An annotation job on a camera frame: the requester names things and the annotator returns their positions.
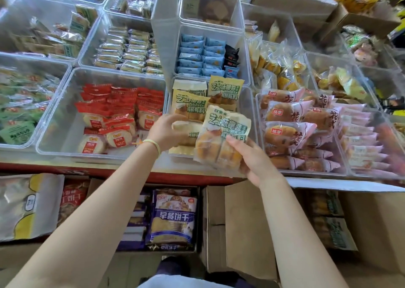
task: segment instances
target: forearm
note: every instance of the forearm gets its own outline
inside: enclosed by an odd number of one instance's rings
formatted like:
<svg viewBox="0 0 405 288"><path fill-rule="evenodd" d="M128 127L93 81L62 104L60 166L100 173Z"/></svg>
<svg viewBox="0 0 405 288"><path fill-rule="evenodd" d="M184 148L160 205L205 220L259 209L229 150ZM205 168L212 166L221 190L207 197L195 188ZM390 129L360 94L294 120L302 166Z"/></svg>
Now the forearm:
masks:
<svg viewBox="0 0 405 288"><path fill-rule="evenodd" d="M10 287L96 287L122 238L157 159L150 143L134 153L44 242Z"/></svg>
<svg viewBox="0 0 405 288"><path fill-rule="evenodd" d="M263 204L283 288L347 288L286 179L265 183Z"/></svg>

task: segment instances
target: left hand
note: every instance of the left hand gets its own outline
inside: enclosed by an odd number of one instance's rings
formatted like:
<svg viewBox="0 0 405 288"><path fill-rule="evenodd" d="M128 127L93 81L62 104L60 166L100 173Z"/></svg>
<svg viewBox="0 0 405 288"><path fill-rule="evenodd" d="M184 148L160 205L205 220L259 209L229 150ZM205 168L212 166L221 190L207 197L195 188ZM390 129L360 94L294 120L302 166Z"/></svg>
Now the left hand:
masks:
<svg viewBox="0 0 405 288"><path fill-rule="evenodd" d="M187 117L180 114L164 114L149 130L148 139L158 143L160 151L175 147L188 137L187 132L172 129L172 124L176 121L187 121Z"/></svg>

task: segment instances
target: yellow bracelet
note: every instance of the yellow bracelet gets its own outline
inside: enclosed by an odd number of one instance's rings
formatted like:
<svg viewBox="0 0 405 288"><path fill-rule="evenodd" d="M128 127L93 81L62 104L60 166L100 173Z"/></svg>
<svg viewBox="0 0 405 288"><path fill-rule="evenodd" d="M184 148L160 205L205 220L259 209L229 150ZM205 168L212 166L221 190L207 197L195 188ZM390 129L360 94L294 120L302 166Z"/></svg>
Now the yellow bracelet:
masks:
<svg viewBox="0 0 405 288"><path fill-rule="evenodd" d="M158 157L160 157L160 155L161 155L162 153L160 152L160 146L159 146L158 143L156 143L154 140L150 140L150 139L143 140L143 142L149 142L149 143L152 143L153 145L155 145L156 148L157 148L157 150L158 150L158 153L159 153L159 156L158 156Z"/></svg>

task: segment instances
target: dark pants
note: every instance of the dark pants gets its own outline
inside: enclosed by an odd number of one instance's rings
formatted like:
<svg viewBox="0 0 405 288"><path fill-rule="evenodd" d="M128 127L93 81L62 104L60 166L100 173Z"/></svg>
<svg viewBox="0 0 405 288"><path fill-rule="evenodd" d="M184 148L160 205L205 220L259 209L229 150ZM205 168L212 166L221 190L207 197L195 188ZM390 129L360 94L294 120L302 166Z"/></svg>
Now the dark pants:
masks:
<svg viewBox="0 0 405 288"><path fill-rule="evenodd" d="M187 260L181 256L170 256L162 260L156 274L190 276L190 267ZM254 288L236 272L206 273L206 281L226 285L234 288Z"/></svg>

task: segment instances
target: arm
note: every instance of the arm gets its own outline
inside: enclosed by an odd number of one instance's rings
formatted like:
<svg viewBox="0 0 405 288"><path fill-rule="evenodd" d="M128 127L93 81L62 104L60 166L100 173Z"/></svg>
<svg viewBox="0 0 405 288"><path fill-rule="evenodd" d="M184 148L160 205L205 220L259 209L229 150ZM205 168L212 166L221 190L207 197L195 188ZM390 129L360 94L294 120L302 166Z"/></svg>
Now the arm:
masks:
<svg viewBox="0 0 405 288"><path fill-rule="evenodd" d="M290 185L252 141L226 138L240 154L243 173L262 193L283 288L348 288L312 228Z"/></svg>
<svg viewBox="0 0 405 288"><path fill-rule="evenodd" d="M162 151L187 134L171 129L184 119L164 115L149 139ZM158 157L154 144L141 144L36 251L7 288L97 287L124 234L140 191Z"/></svg>

